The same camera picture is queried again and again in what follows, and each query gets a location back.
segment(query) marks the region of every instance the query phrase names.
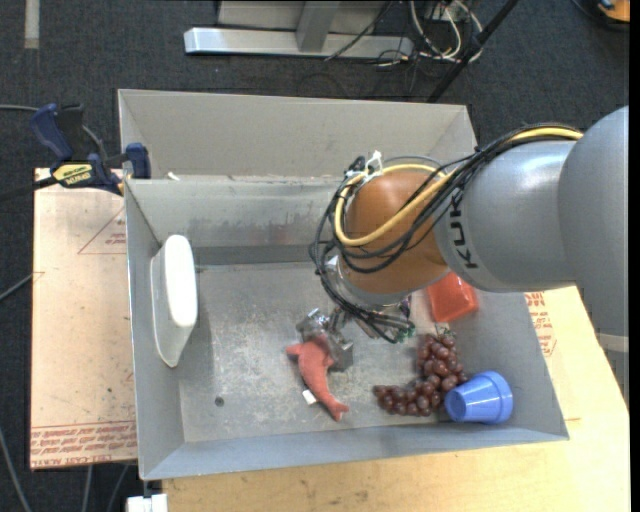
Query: blue plastic cup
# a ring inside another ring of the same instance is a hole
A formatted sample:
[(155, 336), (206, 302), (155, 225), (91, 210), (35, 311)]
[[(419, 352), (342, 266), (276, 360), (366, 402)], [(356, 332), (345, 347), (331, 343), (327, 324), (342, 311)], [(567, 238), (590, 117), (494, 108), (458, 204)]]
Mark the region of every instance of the blue plastic cup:
[(496, 425), (511, 416), (513, 394), (502, 375), (486, 371), (449, 391), (444, 406), (453, 421)]

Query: pink toy dolphin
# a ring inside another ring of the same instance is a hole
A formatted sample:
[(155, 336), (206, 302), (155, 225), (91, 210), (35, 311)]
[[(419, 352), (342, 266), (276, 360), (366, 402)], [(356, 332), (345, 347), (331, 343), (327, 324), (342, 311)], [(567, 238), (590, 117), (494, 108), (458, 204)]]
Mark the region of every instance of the pink toy dolphin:
[(286, 349), (287, 354), (298, 358), (298, 368), (304, 382), (319, 402), (325, 405), (333, 419), (340, 421), (343, 412), (348, 412), (349, 407), (340, 403), (329, 392), (327, 386), (327, 370), (334, 364), (326, 342), (321, 337), (316, 340), (305, 341), (291, 345)]

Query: dark gray carpet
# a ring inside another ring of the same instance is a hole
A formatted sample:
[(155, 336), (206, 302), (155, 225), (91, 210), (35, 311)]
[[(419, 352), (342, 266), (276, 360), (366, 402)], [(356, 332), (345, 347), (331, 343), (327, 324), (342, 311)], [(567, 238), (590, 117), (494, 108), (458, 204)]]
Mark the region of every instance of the dark gray carpet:
[[(502, 1), (476, 2), (486, 23)], [(183, 33), (214, 21), (214, 2), (42, 2), (40, 49), (24, 49), (24, 2), (0, 2), (0, 103), (39, 107), (83, 103), (85, 122), (107, 151), (119, 151), (119, 88), (425, 101), (445, 67), (424, 62), (381, 72), (347, 59), (186, 56)], [(379, 30), (399, 32), (404, 6)], [(571, 0), (521, 0), (440, 102), (469, 106), (480, 143), (523, 123), (586, 129), (629, 102), (629, 32), (593, 23)], [(0, 111), (0, 190), (31, 182), (53, 163), (28, 128), (28, 114)], [(32, 269), (33, 202), (0, 204), (0, 293)], [(34, 511), (80, 510), (84, 469), (31, 473), (29, 425), (31, 291), (0, 303), (0, 426)], [(105, 510), (121, 466), (95, 469), (89, 510)], [(129, 471), (121, 498), (140, 494)], [(0, 462), (0, 511), (19, 510)]]

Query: yellow cable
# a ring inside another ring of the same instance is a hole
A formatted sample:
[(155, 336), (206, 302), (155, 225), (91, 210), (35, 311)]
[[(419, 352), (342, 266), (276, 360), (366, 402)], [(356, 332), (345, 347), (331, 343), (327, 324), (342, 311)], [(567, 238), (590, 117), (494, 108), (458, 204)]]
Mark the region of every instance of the yellow cable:
[[(417, 169), (428, 170), (430, 172), (435, 171), (433, 167), (429, 167), (426, 165), (404, 164), (404, 165), (394, 165), (391, 167), (387, 167), (386, 169), (382, 170), (382, 173), (388, 174), (388, 173), (399, 171), (399, 170), (417, 170)], [(370, 242), (373, 242), (374, 240), (377, 240), (382, 235), (387, 233), (389, 230), (394, 228), (407, 215), (409, 215), (415, 208), (416, 204), (422, 203), (422, 201), (429, 198), (429, 196), (432, 196), (438, 190), (440, 190), (449, 180), (449, 176), (451, 176), (451, 174), (445, 175), (442, 180), (436, 182), (434, 185), (431, 185), (430, 187), (427, 187), (418, 196), (416, 196), (413, 199), (413, 201), (411, 201), (405, 208), (397, 212), (393, 217), (391, 217), (387, 222), (385, 222), (382, 226), (380, 226), (375, 231), (369, 233), (364, 237), (351, 239), (347, 237), (347, 235), (345, 235), (344, 231), (342, 230), (342, 223), (340, 222), (340, 219), (342, 218), (342, 210), (347, 200), (347, 194), (349, 193), (349, 186), (356, 185), (364, 179), (364, 176), (362, 174), (358, 174), (354, 176), (351, 180), (347, 182), (345, 189), (340, 193), (340, 196), (336, 203), (335, 223), (334, 223), (335, 230), (336, 230), (336, 237), (344, 245), (348, 245), (351, 247), (366, 245)]]
[[(526, 130), (517, 135), (514, 135), (510, 139), (508, 139), (505, 143), (514, 142), (526, 138), (531, 137), (564, 137), (567, 139), (578, 140), (582, 137), (582, 133), (576, 130), (571, 130), (568, 128), (554, 128), (554, 127), (541, 127), (541, 128), (532, 128), (530, 130)], [(427, 170), (430, 172), (434, 172), (436, 169), (433, 167), (429, 167), (427, 165), (418, 165), (418, 164), (401, 164), (394, 165), (391, 167), (387, 167), (386, 169), (382, 169), (382, 174), (387, 174), (390, 172), (395, 172), (399, 170)], [(394, 214), (387, 222), (385, 222), (382, 226), (380, 226), (375, 231), (372, 231), (368, 235), (365, 235), (360, 238), (349, 238), (344, 231), (342, 230), (342, 212), (344, 210), (344, 206), (347, 201), (348, 194), (350, 193), (350, 188), (352, 185), (357, 185), (360, 181), (365, 178), (363, 174), (357, 174), (351, 180), (347, 182), (344, 190), (340, 193), (338, 201), (336, 202), (336, 211), (334, 216), (334, 226), (336, 231), (336, 237), (343, 245), (348, 247), (360, 247), (366, 244), (369, 244), (381, 236), (388, 233), (391, 229), (398, 225), (402, 220), (409, 215), (418, 205), (422, 205), (423, 201), (428, 199), (430, 196), (433, 196), (438, 190), (440, 190), (448, 181), (451, 174), (444, 174), (442, 171), (438, 173), (439, 176), (443, 176), (443, 179), (435, 182), (433, 185), (424, 189), (418, 196), (416, 196), (413, 201), (411, 201), (406, 207), (402, 208), (396, 214)]]

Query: orange plastic container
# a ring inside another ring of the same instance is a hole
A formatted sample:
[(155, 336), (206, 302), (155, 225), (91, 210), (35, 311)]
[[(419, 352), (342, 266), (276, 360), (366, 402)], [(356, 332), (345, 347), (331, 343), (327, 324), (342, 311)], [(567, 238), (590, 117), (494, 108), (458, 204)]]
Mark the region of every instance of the orange plastic container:
[(453, 272), (427, 286), (427, 294), (435, 322), (450, 322), (478, 310), (475, 289)]

